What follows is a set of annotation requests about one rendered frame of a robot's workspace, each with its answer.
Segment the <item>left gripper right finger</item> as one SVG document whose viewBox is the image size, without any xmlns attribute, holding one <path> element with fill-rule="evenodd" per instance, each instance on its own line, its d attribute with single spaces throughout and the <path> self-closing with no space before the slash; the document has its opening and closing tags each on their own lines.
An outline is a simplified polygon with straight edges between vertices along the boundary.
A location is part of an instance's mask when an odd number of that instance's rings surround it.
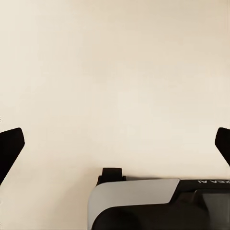
<svg viewBox="0 0 230 230">
<path fill-rule="evenodd" d="M 230 129 L 218 128 L 215 145 L 230 166 Z"/>
</svg>

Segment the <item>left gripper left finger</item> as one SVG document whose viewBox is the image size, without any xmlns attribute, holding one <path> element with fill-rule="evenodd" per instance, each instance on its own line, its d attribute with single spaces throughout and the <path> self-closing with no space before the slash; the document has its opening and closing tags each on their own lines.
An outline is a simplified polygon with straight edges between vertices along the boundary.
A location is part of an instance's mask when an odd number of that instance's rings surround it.
<svg viewBox="0 0 230 230">
<path fill-rule="evenodd" d="M 0 133 L 0 185 L 25 145 L 21 128 Z"/>
</svg>

